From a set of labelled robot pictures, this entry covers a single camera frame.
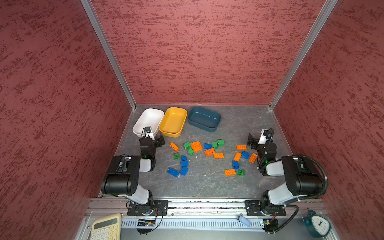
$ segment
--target dark blue plastic bin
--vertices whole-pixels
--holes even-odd
[[[214,132],[220,123],[221,115],[202,107],[194,107],[188,113],[187,119],[192,126]]]

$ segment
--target calculator screen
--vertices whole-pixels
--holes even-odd
[[[116,224],[116,223],[118,223],[118,219],[117,218],[109,219],[109,220],[106,220],[104,222],[96,223],[94,228],[98,229],[98,228],[109,226],[109,225]]]

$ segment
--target yellow plastic bin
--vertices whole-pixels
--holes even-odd
[[[179,137],[186,118],[187,111],[184,108],[168,108],[160,123],[159,130],[164,136]]]

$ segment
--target plastic bin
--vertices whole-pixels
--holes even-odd
[[[159,125],[164,117],[164,112],[154,108],[147,108],[140,115],[139,119],[132,128],[132,131],[136,136],[141,137],[143,128],[151,127],[153,136],[156,136],[159,131]]]
[[[186,118],[187,111],[184,108],[168,108],[160,123],[159,129],[164,136],[179,137]]]
[[[208,132],[216,131],[220,120],[221,115],[219,113],[202,107],[194,107],[188,114],[189,124]]]

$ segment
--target red textured wall panel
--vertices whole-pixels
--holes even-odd
[[[293,152],[329,174],[342,239],[384,239],[383,25],[383,1],[339,0],[275,108]]]
[[[80,1],[0,11],[0,238],[71,240],[130,106]]]
[[[94,0],[135,100],[268,105],[324,0]]]

